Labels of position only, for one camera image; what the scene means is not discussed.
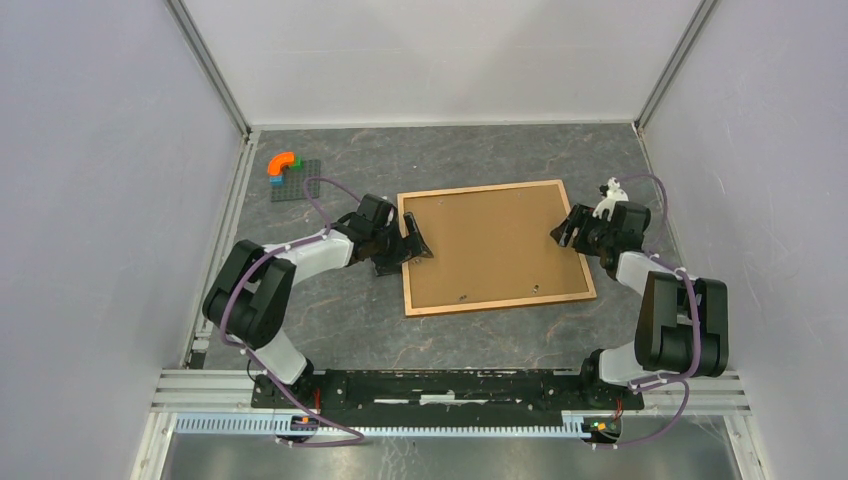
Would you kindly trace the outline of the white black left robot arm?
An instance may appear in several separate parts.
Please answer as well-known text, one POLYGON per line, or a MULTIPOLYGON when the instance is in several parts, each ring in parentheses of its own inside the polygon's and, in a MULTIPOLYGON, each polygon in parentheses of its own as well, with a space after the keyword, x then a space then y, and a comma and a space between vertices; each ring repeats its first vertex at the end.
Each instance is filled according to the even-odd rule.
POLYGON ((367 194, 355 211, 312 236, 268 245, 237 242, 206 293, 201 312, 224 343, 244 350, 277 380, 275 392, 281 400, 302 407, 314 394, 314 367, 283 330, 293 288, 365 261, 379 276, 394 274, 408 261, 432 255, 413 214, 399 214, 390 201, 367 194))

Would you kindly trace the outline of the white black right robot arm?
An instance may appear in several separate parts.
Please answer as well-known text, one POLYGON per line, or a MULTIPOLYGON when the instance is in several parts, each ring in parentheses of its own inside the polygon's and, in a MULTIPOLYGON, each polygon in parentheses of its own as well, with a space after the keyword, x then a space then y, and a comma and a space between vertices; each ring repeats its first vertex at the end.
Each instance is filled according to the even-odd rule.
POLYGON ((579 204, 550 235, 561 247, 598 259, 608 276, 641 297, 634 339, 593 352, 577 392, 602 408, 619 389, 642 393, 697 377, 719 377, 729 362, 728 288, 673 268, 643 248, 650 210, 623 201, 609 210, 579 204))

